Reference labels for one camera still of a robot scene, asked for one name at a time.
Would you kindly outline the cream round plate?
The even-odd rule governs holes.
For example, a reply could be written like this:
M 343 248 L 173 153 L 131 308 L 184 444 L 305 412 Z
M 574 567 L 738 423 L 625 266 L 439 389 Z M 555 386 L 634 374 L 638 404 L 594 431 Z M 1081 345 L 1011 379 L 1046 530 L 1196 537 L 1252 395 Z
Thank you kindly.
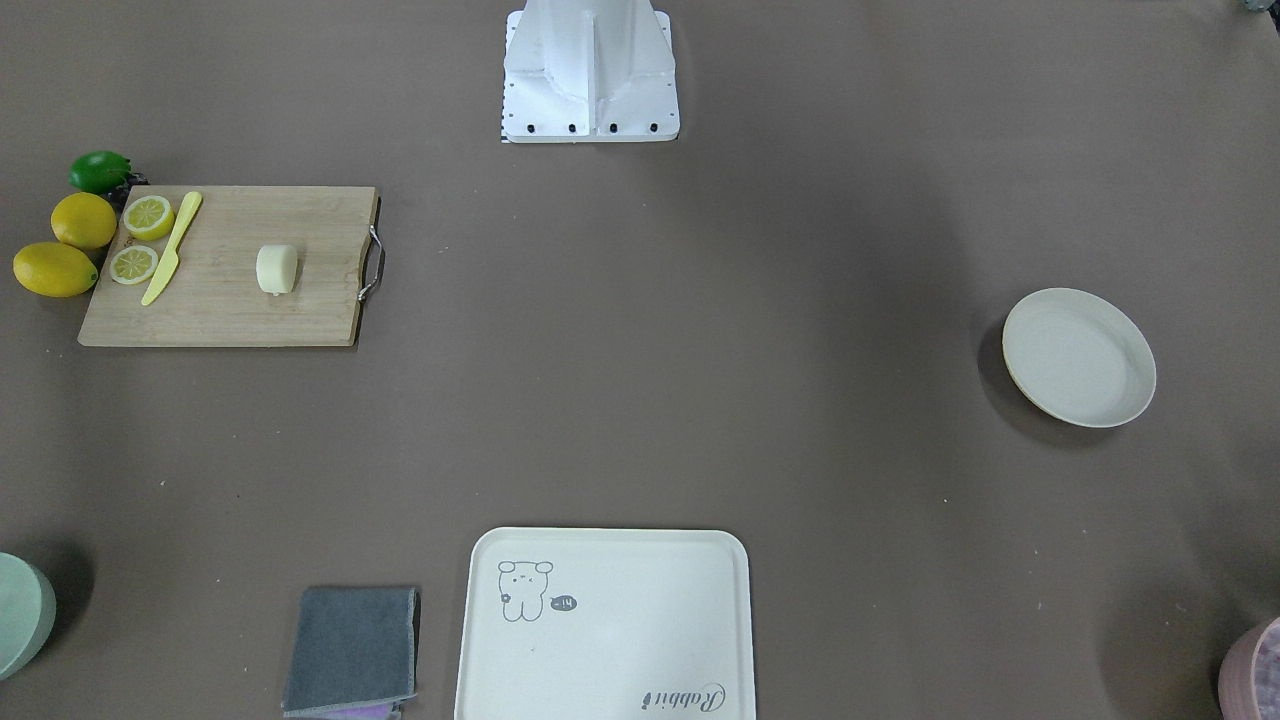
M 1046 288 L 1020 299 L 1004 322 L 1001 351 L 1020 392 L 1075 427 L 1128 424 L 1157 389 L 1144 333 L 1119 307 L 1083 290 Z

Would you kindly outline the cream rabbit tray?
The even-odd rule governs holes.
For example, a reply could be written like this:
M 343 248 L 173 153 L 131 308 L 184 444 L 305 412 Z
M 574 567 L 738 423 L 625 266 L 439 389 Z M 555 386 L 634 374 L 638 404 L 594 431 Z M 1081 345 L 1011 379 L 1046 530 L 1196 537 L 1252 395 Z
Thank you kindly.
M 470 557 L 454 716 L 754 719 L 746 550 L 723 530 L 489 530 Z

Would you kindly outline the white steamed bun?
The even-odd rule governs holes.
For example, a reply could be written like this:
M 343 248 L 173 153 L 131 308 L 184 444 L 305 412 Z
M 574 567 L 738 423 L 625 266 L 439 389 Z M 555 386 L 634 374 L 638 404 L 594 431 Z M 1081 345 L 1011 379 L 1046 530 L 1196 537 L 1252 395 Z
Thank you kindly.
M 300 266 L 297 247 L 289 243 L 264 245 L 256 256 L 255 275 L 264 293 L 278 296 L 294 288 Z

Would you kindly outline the folded grey cloth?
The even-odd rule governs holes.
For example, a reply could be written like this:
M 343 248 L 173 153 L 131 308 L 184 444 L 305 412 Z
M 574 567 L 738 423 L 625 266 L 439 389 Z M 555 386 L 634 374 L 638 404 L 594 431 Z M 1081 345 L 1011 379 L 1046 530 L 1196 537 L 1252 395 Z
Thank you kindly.
M 300 598 L 285 719 L 399 719 L 416 696 L 413 585 L 314 585 Z

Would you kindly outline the bamboo cutting board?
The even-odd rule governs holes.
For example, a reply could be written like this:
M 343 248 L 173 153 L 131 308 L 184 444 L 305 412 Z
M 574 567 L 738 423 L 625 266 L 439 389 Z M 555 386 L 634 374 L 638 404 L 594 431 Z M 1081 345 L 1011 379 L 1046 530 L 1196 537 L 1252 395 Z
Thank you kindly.
M 366 286 L 379 193 L 361 186 L 200 187 L 201 208 L 179 249 L 170 284 L 150 305 L 145 284 L 105 275 L 78 340 L 95 347 L 351 346 Z M 262 246 L 300 255 L 294 288 L 260 290 Z

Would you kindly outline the yellow plastic knife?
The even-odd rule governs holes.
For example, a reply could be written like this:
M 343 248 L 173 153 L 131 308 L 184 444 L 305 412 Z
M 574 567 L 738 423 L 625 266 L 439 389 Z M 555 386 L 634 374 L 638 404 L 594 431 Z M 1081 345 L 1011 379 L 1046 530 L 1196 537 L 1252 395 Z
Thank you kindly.
M 157 266 L 150 278 L 148 287 L 141 299 L 142 306 L 150 306 L 170 284 L 180 264 L 179 247 L 186 238 L 187 231 L 202 205 L 204 195 L 198 191 L 189 191 L 180 201 L 175 214 L 175 224 L 172 228 L 164 251 L 160 254 Z

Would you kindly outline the lemon half upper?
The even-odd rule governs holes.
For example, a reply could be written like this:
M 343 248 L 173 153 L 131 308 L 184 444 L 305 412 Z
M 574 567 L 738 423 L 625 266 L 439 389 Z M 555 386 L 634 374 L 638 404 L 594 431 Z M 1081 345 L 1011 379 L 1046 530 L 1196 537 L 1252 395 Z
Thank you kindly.
M 169 234 L 177 222 L 170 201 L 161 195 L 145 195 L 132 200 L 122 213 L 122 224 L 128 236 L 141 242 L 152 242 Z

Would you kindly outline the lemon half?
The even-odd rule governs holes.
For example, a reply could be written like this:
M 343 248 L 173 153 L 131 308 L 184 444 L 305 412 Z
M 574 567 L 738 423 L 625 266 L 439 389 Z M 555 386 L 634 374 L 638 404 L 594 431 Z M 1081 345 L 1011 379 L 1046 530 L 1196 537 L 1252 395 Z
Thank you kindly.
M 105 268 L 110 278 L 118 284 L 133 286 L 147 282 L 156 272 L 159 254 L 145 245 L 128 245 L 115 252 L 106 263 Z
M 141 242 L 152 242 L 169 234 L 177 222 L 170 201 L 161 195 L 145 195 L 132 200 L 122 213 L 122 224 L 128 236 Z

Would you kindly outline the lemon half lower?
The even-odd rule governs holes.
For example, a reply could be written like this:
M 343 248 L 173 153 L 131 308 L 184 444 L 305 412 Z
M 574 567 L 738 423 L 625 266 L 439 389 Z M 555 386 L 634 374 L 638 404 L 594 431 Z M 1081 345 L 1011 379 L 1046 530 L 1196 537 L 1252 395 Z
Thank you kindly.
M 118 284 L 133 286 L 147 282 L 156 272 L 159 254 L 145 245 L 128 245 L 115 252 L 106 263 L 105 268 L 110 278 Z

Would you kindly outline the green lime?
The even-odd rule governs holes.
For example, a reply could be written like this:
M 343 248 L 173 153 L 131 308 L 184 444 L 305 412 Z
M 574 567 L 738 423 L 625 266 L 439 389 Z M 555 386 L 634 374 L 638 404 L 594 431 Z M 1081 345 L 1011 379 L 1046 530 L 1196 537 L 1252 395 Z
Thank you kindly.
M 93 151 L 78 156 L 69 167 L 67 178 L 72 187 L 86 193 L 104 195 L 127 184 L 132 176 L 128 158 L 114 151 Z

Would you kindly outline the whole lemon upper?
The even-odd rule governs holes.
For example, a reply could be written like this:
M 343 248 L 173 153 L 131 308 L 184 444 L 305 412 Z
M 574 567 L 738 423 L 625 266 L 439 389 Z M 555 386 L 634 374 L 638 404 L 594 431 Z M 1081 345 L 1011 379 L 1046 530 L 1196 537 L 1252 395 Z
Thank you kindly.
M 54 206 L 50 225 L 60 243 L 95 250 L 110 245 L 116 233 L 118 219 L 108 200 L 95 193 L 76 192 Z

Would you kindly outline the whole lemon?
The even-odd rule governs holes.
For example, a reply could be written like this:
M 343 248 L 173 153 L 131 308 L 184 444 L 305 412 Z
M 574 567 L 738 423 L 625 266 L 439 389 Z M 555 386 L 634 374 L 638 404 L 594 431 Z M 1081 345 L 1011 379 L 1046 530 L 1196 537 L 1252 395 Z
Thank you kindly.
M 95 250 L 110 245 L 116 233 L 118 219 L 108 200 L 95 193 L 76 192 L 54 206 L 50 225 L 60 243 Z
M 90 258 L 59 242 L 24 246 L 13 258 L 12 269 L 19 284 L 45 297 L 74 297 L 99 282 L 99 270 Z

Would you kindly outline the whole lemon lower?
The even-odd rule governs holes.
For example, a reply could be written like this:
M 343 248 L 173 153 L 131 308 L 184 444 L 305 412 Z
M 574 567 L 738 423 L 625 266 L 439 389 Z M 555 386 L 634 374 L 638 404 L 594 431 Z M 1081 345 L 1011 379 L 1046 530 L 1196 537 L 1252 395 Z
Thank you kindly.
M 12 269 L 19 284 L 45 297 L 74 297 L 99 282 L 99 270 L 90 258 L 59 242 L 24 246 L 13 258 Z

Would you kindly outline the light green bowl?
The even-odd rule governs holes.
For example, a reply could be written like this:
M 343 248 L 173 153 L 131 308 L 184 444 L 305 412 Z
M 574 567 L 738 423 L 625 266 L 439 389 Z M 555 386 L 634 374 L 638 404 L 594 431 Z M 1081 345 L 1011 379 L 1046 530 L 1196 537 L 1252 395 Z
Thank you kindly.
M 49 578 L 35 565 L 1 552 L 1 679 L 22 670 L 45 646 L 58 603 Z

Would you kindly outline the pink bowl with ice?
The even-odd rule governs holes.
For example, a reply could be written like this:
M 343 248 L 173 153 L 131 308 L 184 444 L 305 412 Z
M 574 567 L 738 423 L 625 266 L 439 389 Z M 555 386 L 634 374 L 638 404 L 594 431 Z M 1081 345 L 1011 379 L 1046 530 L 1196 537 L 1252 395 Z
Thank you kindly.
M 1224 719 L 1279 719 L 1279 618 L 1235 641 L 1217 688 Z

